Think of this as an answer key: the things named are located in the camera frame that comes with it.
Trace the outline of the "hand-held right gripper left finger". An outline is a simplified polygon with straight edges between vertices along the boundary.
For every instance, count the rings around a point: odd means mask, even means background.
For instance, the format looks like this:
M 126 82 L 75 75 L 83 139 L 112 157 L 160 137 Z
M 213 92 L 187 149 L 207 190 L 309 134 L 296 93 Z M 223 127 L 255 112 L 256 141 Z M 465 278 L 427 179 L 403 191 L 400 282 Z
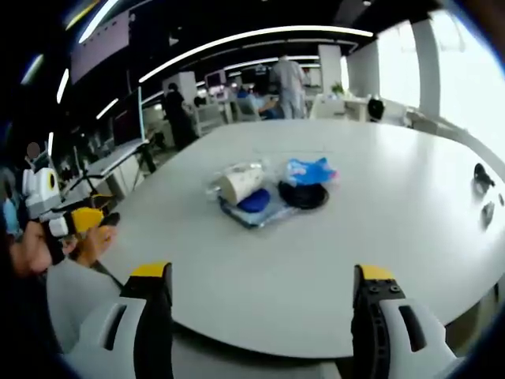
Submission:
M 80 378 L 172 378 L 172 264 L 141 265 L 82 321 L 65 361 Z

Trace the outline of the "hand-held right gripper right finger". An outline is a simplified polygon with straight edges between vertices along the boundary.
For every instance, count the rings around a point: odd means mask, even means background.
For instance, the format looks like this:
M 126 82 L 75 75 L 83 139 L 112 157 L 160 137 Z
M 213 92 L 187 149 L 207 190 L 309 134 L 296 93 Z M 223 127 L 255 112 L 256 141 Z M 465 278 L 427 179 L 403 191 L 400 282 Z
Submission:
M 448 378 L 461 362 L 436 315 L 385 268 L 354 266 L 353 311 L 354 378 Z

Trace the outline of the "person's left hand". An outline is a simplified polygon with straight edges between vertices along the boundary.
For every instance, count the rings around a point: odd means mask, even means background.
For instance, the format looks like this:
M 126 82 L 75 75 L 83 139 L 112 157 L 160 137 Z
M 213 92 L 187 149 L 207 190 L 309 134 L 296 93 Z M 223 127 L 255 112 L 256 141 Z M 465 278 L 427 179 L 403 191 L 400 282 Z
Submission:
M 82 240 L 71 238 L 65 242 L 62 252 L 68 255 L 77 251 L 77 263 L 92 267 L 114 242 L 117 233 L 115 226 L 93 227 Z M 28 223 L 21 239 L 10 245 L 9 255 L 15 273 L 21 277 L 40 274 L 54 264 L 43 226 L 33 221 Z

